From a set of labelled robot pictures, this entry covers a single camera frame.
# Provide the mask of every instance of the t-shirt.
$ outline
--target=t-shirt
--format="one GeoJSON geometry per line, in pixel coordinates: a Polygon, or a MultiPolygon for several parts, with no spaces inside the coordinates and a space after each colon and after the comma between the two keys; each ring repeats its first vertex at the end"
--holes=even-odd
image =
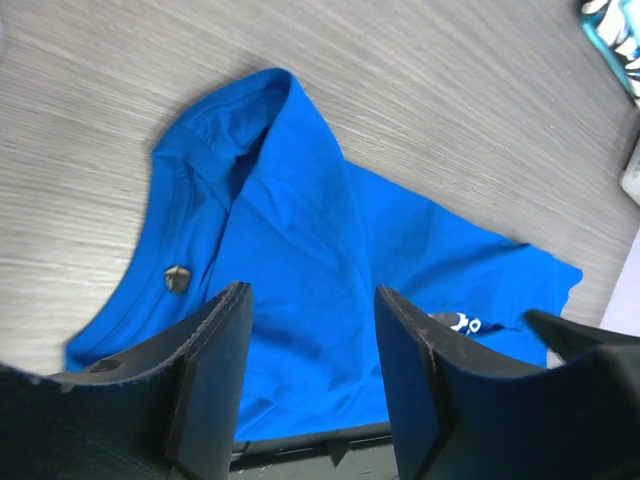
{"type": "Polygon", "coordinates": [[[229,283],[248,282],[255,310],[238,441],[388,420],[373,314],[380,284],[427,313],[455,314],[461,334],[543,366],[546,348],[522,314],[560,313],[581,279],[550,254],[347,162],[285,70],[196,103],[152,159],[131,265],[68,345],[67,366],[130,348],[229,283]]]}

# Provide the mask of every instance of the white object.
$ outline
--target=white object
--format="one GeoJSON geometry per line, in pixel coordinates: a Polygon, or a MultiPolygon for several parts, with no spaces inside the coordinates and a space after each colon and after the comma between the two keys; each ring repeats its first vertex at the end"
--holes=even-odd
{"type": "Polygon", "coordinates": [[[600,328],[640,337],[640,230],[622,267],[600,328]]]}
{"type": "Polygon", "coordinates": [[[629,165],[620,178],[620,186],[640,205],[640,141],[636,143],[629,165]]]}

